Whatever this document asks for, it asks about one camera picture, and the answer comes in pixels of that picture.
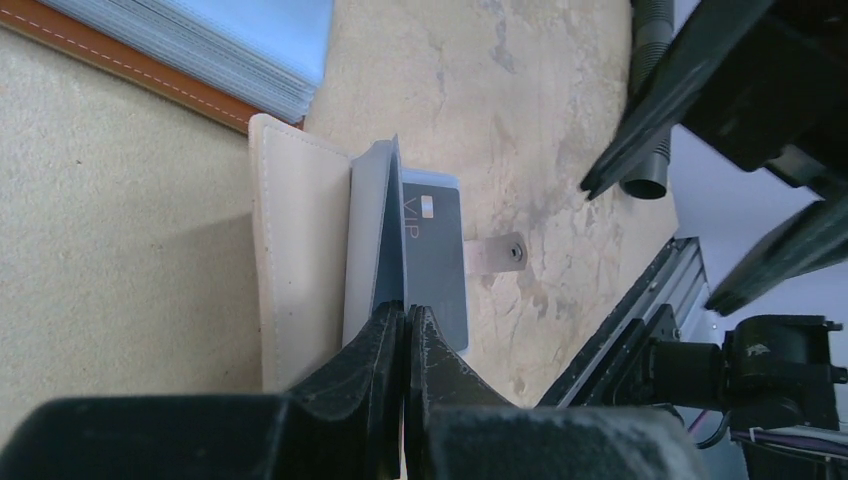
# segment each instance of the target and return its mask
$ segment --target white stitching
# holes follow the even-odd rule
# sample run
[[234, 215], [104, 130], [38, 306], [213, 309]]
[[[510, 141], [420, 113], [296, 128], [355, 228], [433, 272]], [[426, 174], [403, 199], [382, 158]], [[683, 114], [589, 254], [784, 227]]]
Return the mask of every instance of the white stitching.
[[[268, 141], [268, 135], [262, 135], [262, 204], [260, 205], [260, 209], [262, 211], [262, 216], [265, 216], [265, 209], [269, 208], [271, 203], [268, 200], [268, 162], [265, 159], [265, 152], [267, 152], [266, 143]], [[271, 240], [271, 219], [270, 217], [262, 219], [265, 224], [265, 246], [268, 248], [268, 263], [271, 265], [271, 323], [274, 324], [274, 377], [276, 378], [277, 385], [280, 384], [280, 372], [283, 370], [281, 365], [280, 353], [277, 350], [277, 345], [279, 345], [280, 341], [280, 333], [277, 330], [277, 300], [274, 298], [274, 290], [276, 290], [277, 286], [277, 271], [274, 268], [274, 252], [272, 251], [272, 245], [274, 242]]]
[[260, 163], [262, 163], [262, 202], [259, 205], [259, 215], [262, 219], [262, 223], [265, 225], [265, 247], [268, 249], [268, 263], [271, 268], [271, 322], [274, 324], [274, 367], [276, 371], [274, 372], [274, 379], [276, 381], [276, 385], [274, 385], [274, 390], [279, 390], [280, 385], [280, 372], [282, 372], [282, 358], [280, 357], [280, 352], [277, 349], [279, 345], [280, 335], [277, 330], [277, 300], [274, 298], [274, 292], [276, 290], [277, 285], [277, 271], [274, 266], [274, 251], [273, 244], [274, 242], [271, 240], [271, 217], [265, 215], [265, 211], [268, 208], [271, 208], [271, 201], [269, 200], [268, 195], [268, 161], [265, 157], [265, 153], [268, 151], [267, 143], [268, 143], [268, 129], [274, 130], [277, 133], [282, 133], [287, 137], [291, 137], [295, 140], [298, 140], [307, 145], [311, 145], [313, 147], [319, 148], [326, 152], [332, 153], [333, 155], [337, 155], [340, 158], [346, 158], [345, 155], [331, 150], [323, 145], [318, 145], [317, 143], [312, 143], [307, 140], [304, 140], [301, 137], [292, 135], [291, 133], [279, 128], [276, 125], [263, 125], [262, 126], [262, 154], [260, 155]]
[[35, 22], [31, 22], [31, 21], [27, 20], [27, 19], [26, 19], [26, 18], [24, 18], [24, 17], [21, 17], [21, 16], [19, 16], [19, 15], [15, 15], [14, 13], [12, 13], [12, 12], [10, 12], [10, 11], [8, 11], [8, 10], [2, 9], [2, 8], [0, 8], [0, 13], [4, 13], [4, 14], [6, 14], [6, 15], [9, 15], [10, 17], [16, 18], [16, 19], [20, 20], [21, 22], [26, 22], [26, 23], [28, 23], [29, 25], [32, 25], [32, 26], [33, 26], [33, 27], [35, 27], [35, 28], [41, 29], [43, 32], [46, 32], [46, 33], [48, 33], [48, 34], [50, 34], [50, 35], [53, 35], [53, 36], [54, 36], [54, 37], [56, 37], [56, 38], [62, 39], [62, 40], [64, 40], [64, 41], [66, 41], [66, 42], [70, 43], [71, 45], [76, 45], [76, 46], [78, 46], [78, 47], [82, 48], [83, 50], [88, 50], [89, 52], [93, 53], [94, 55], [98, 55], [98, 56], [100, 56], [100, 57], [102, 57], [102, 58], [104, 58], [104, 59], [106, 59], [106, 60], [111, 60], [111, 61], [112, 61], [112, 63], [115, 63], [115, 64], [117, 64], [117, 65], [120, 65], [120, 66], [122, 66], [122, 67], [124, 67], [124, 68], [126, 68], [126, 69], [132, 70], [132, 71], [133, 71], [133, 72], [135, 72], [135, 73], [138, 73], [138, 74], [144, 75], [144, 77], [145, 77], [145, 78], [150, 78], [150, 79], [152, 79], [152, 80], [154, 80], [154, 81], [156, 81], [156, 82], [159, 82], [159, 83], [161, 83], [162, 85], [164, 85], [164, 86], [166, 86], [166, 87], [170, 87], [170, 88], [172, 88], [172, 89], [176, 90], [177, 92], [179, 92], [179, 93], [181, 93], [181, 94], [183, 94], [183, 95], [186, 95], [186, 96], [190, 97], [192, 100], [196, 100], [196, 101], [198, 101], [198, 102], [200, 102], [200, 103], [202, 103], [202, 104], [206, 105], [207, 107], [214, 108], [215, 110], [217, 110], [217, 111], [219, 111], [219, 112], [223, 113], [224, 115], [226, 115], [226, 116], [228, 116], [228, 117], [230, 117], [230, 118], [234, 118], [234, 119], [238, 120], [238, 121], [239, 121], [239, 122], [241, 122], [241, 123], [247, 124], [247, 121], [246, 121], [245, 119], [243, 119], [243, 118], [241, 118], [241, 117], [239, 117], [239, 116], [233, 115], [232, 113], [230, 113], [230, 112], [228, 112], [228, 111], [226, 111], [226, 110], [222, 110], [222, 109], [220, 109], [220, 108], [216, 107], [215, 105], [212, 105], [211, 103], [209, 103], [209, 102], [207, 102], [207, 101], [205, 101], [205, 100], [201, 100], [201, 99], [199, 99], [199, 98], [195, 97], [194, 95], [190, 95], [190, 94], [188, 94], [185, 90], [181, 90], [181, 89], [180, 89], [179, 87], [177, 87], [177, 86], [171, 85], [171, 84], [170, 84], [170, 83], [168, 83], [168, 82], [165, 82], [165, 81], [160, 80], [160, 79], [158, 79], [158, 78], [156, 78], [156, 77], [154, 77], [154, 76], [152, 76], [152, 75], [149, 75], [149, 74], [147, 74], [147, 73], [144, 73], [144, 72], [142, 72], [141, 70], [139, 70], [139, 69], [137, 69], [137, 68], [134, 68], [134, 67], [132, 67], [132, 66], [130, 66], [130, 65], [126, 65], [126, 64], [124, 64], [124, 63], [121, 63], [120, 61], [115, 60], [114, 58], [111, 58], [111, 57], [109, 57], [109, 56], [107, 56], [107, 55], [104, 55], [104, 54], [102, 54], [102, 53], [98, 52], [97, 50], [93, 50], [93, 49], [91, 49], [91, 48], [86, 47], [85, 45], [83, 45], [83, 44], [81, 44], [81, 43], [77, 43], [77, 42], [75, 42], [75, 41], [71, 40], [70, 38], [65, 38], [65, 37], [63, 37], [62, 35], [59, 35], [58, 33], [55, 33], [55, 32], [53, 32], [53, 31], [51, 31], [51, 30], [48, 30], [48, 29], [46, 29], [46, 28], [42, 27], [41, 25], [39, 25], [39, 24], [37, 24], [37, 23], [35, 23]]

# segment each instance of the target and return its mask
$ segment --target cable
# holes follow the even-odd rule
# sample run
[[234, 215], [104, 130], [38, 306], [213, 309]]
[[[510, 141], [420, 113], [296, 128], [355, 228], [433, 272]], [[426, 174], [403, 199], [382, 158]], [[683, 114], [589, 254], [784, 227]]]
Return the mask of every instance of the cable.
[[710, 448], [713, 445], [717, 444], [724, 438], [724, 433], [727, 431], [727, 426], [730, 425], [730, 412], [724, 414], [724, 417], [721, 418], [721, 423], [718, 425], [715, 433], [710, 435], [710, 438], [704, 440], [703, 442], [698, 442], [695, 444], [695, 447], [698, 450], [704, 450], [706, 448]]
[[695, 420], [692, 422], [692, 425], [689, 425], [688, 430], [690, 434], [695, 433], [698, 430], [701, 424], [704, 423], [704, 419], [707, 418], [708, 413], [710, 413], [709, 410], [701, 410], [701, 413], [699, 413], [698, 416], [695, 417]]
[[841, 467], [839, 465], [826, 465], [824, 468], [825, 480], [842, 480]]
[[796, 425], [794, 427], [782, 427], [763, 430], [763, 433], [816, 438], [819, 440], [826, 440], [828, 442], [834, 442], [848, 446], [848, 433], [840, 432], [838, 430], [827, 430], [824, 428]]
[[730, 432], [734, 439], [751, 439], [756, 443], [767, 442], [776, 446], [784, 446], [809, 451], [812, 454], [824, 456], [839, 456], [848, 458], [848, 447], [843, 444], [830, 442], [818, 438], [800, 437], [796, 435], [781, 435], [770, 432], [754, 430], [749, 433], [734, 430]]
[[763, 450], [768, 450], [769, 452], [776, 453], [778, 455], [786, 455], [787, 457], [797, 458], [799, 460], [805, 460], [805, 461], [808, 461], [808, 462], [818, 463], [818, 464], [821, 464], [821, 465], [827, 465], [829, 463], [829, 462], [825, 461], [824, 459], [818, 459], [818, 458], [815, 458], [815, 457], [808, 457], [808, 456], [803, 455], [803, 454], [788, 452], [786, 450], [774, 448], [774, 447], [769, 446], [769, 445], [763, 445], [762, 443], [752, 442], [751, 440], [748, 440], [748, 439], [745, 439], [745, 438], [734, 438], [734, 440], [737, 441], [737, 442], [740, 442], [740, 443], [746, 443], [746, 444], [751, 445], [753, 447], [762, 448]]
[[805, 448], [790, 447], [790, 446], [787, 446], [787, 445], [780, 445], [780, 444], [777, 444], [777, 443], [768, 443], [768, 442], [764, 442], [763, 444], [768, 445], [769, 447], [772, 447], [772, 448], [776, 448], [778, 450], [797, 452], [797, 453], [804, 454], [804, 455], [815, 455], [817, 457], [824, 457], [825, 459], [830, 458], [830, 459], [835, 459], [835, 460], [848, 460], [848, 457], [843, 457], [842, 455], [837, 455], [837, 454], [833, 454], [833, 453], [822, 452], [822, 451], [819, 451], [819, 450], [809, 450], [809, 449], [805, 449]]

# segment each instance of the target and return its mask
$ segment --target leather strap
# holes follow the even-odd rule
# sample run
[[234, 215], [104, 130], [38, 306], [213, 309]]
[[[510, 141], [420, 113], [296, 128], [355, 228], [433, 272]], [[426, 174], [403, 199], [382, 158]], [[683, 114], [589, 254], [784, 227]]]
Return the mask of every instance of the leather strap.
[[0, 0], [0, 25], [125, 78], [239, 132], [246, 134], [248, 120], [260, 113], [255, 107], [159, 63], [36, 0]]

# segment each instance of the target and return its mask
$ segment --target black tube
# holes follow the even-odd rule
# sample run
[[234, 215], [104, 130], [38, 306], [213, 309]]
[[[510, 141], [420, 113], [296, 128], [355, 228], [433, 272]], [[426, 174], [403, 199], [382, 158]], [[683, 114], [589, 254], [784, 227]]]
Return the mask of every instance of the black tube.
[[657, 342], [651, 351], [651, 381], [657, 402], [722, 410], [721, 349], [711, 343]]
[[[633, 97], [662, 58], [674, 35], [674, 0], [636, 0], [633, 12], [633, 54], [628, 93]], [[671, 131], [657, 148], [621, 179], [630, 196], [655, 200], [668, 190]]]
[[718, 424], [718, 428], [715, 433], [709, 436], [706, 440], [702, 442], [698, 442], [695, 444], [695, 447], [698, 450], [705, 450], [707, 448], [713, 447], [724, 438], [724, 434], [727, 433], [727, 427], [730, 426], [730, 412], [724, 414], [724, 417], [721, 419], [721, 423]]

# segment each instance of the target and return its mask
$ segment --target dark gray card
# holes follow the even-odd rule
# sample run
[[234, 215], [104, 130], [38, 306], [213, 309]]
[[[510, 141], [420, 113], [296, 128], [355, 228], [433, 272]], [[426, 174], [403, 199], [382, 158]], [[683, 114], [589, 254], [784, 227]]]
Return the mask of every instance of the dark gray card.
[[407, 306], [431, 306], [448, 345], [462, 352], [468, 307], [459, 190], [418, 182], [403, 184]]

